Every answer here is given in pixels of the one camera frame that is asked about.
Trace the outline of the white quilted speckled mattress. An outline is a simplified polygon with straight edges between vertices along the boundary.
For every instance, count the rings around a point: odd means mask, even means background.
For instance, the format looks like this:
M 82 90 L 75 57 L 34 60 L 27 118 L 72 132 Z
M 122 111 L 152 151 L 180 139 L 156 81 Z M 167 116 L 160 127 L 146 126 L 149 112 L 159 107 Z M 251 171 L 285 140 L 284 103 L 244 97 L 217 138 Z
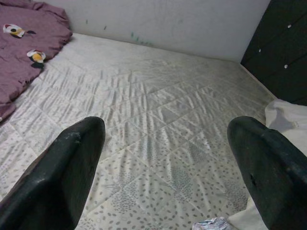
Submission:
M 81 34 L 0 125 L 0 200 L 60 134 L 102 118 L 106 141 L 77 230 L 191 230 L 247 206 L 227 141 L 272 97 L 239 64 Z

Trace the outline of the white pillow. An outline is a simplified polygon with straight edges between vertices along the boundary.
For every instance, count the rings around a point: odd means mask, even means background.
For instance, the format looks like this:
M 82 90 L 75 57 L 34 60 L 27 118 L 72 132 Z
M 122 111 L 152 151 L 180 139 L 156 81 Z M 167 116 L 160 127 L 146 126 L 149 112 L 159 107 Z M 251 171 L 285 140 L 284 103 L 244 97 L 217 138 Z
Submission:
M 285 136 L 295 147 L 307 156 L 307 106 L 274 100 L 265 108 L 265 123 Z M 269 230 L 249 193 L 244 210 L 228 218 L 235 230 Z

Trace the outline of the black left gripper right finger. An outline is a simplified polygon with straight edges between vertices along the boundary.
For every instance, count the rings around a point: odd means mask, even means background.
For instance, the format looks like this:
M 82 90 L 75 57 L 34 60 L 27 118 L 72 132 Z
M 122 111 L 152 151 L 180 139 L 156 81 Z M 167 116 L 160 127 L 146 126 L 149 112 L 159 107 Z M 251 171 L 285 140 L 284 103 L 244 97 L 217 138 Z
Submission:
M 227 138 L 269 230 L 307 230 L 307 156 L 253 117 L 236 117 Z

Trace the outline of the purple blanket with duck prints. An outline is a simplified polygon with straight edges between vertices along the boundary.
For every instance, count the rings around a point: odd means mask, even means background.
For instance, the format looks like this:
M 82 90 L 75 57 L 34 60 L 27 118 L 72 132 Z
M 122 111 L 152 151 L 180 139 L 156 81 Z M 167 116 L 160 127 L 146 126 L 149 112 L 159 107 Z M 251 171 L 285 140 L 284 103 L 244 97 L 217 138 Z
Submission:
M 0 0 L 0 122 L 72 36 L 63 8 L 33 0 Z

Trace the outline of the black tufted headboard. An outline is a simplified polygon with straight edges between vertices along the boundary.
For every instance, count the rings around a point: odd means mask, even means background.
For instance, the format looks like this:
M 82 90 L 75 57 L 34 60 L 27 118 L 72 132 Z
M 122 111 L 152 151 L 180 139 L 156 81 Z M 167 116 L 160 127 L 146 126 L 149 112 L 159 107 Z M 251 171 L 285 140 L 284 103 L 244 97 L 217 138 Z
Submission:
M 277 98 L 307 106 L 307 0 L 271 0 L 241 64 Z

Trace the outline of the crumpled patterned cloth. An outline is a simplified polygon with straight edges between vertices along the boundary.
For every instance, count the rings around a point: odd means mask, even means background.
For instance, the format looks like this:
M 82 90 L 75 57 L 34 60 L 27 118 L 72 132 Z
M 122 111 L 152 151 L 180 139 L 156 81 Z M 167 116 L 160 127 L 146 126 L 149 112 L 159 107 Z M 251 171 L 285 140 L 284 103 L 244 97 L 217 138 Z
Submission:
M 227 222 L 226 218 L 217 217 L 195 222 L 192 225 L 192 230 L 232 230 L 232 226 Z

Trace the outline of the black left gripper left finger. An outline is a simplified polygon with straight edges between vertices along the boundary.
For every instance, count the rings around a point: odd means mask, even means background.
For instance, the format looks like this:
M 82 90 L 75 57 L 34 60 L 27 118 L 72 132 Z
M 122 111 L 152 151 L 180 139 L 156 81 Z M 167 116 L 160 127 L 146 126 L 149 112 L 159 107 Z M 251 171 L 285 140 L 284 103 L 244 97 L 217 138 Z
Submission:
M 97 116 L 63 130 L 0 201 L 0 230 L 75 230 L 105 138 Z

